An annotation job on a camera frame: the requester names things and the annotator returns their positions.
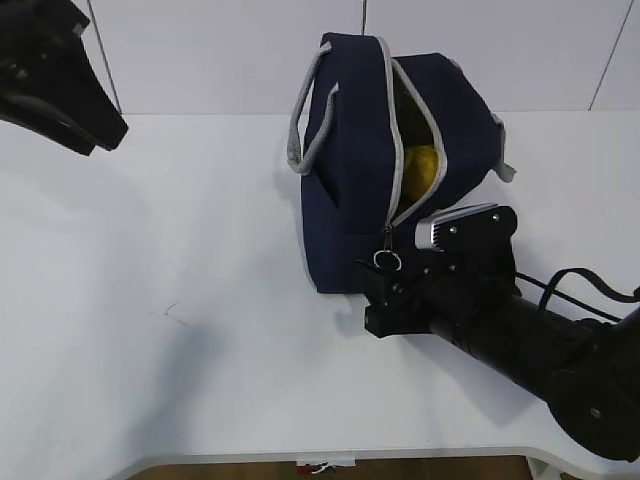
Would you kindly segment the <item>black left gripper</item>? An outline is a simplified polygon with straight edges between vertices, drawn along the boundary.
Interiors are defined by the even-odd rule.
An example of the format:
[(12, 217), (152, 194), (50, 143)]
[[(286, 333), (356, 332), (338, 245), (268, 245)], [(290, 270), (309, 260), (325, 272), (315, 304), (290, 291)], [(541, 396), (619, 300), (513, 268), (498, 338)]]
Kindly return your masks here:
[[(85, 156), (128, 133), (87, 56), (89, 25), (72, 1), (1, 3), (1, 120)], [(27, 108), (51, 108), (62, 124)]]

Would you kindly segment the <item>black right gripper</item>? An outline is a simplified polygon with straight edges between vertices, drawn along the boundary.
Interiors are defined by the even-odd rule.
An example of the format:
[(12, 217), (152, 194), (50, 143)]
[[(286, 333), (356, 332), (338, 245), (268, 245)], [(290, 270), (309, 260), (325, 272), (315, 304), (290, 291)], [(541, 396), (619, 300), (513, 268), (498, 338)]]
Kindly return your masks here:
[(364, 327), (375, 337), (452, 340), (474, 317), (520, 294), (515, 273), (511, 252), (426, 253), (397, 271), (357, 261), (353, 284), (369, 302)]

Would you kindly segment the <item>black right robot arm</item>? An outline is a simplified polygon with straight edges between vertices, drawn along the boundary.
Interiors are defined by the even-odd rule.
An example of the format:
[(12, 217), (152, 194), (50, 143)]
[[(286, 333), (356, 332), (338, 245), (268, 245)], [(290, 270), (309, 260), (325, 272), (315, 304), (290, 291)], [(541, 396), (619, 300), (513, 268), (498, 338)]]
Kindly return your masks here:
[(357, 261), (353, 282), (378, 338), (436, 335), (543, 400), (561, 429), (609, 460), (639, 458), (639, 313), (572, 320), (522, 297), (508, 248)]

